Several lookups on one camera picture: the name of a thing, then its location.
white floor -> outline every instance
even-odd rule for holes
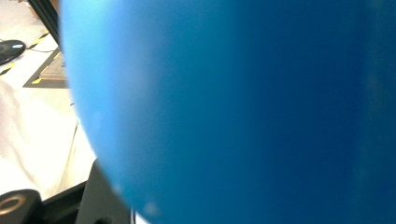
[[[46,32],[24,2],[0,0],[0,39],[29,47]],[[56,48],[50,35],[35,47]],[[49,56],[26,50],[0,76],[0,195],[37,189],[47,199],[84,181],[91,169],[94,155],[69,90],[22,87]]]

blue balloon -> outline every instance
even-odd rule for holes
[[[364,4],[62,1],[113,189],[151,223],[396,223],[396,13]]]

floor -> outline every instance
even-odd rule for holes
[[[27,47],[47,32],[26,2],[0,0],[0,39]],[[50,35],[36,47],[54,50]],[[84,181],[94,155],[72,106],[69,89],[23,88],[50,52],[26,50],[0,76],[0,195],[36,189],[47,199]],[[9,64],[0,66],[0,73]]]

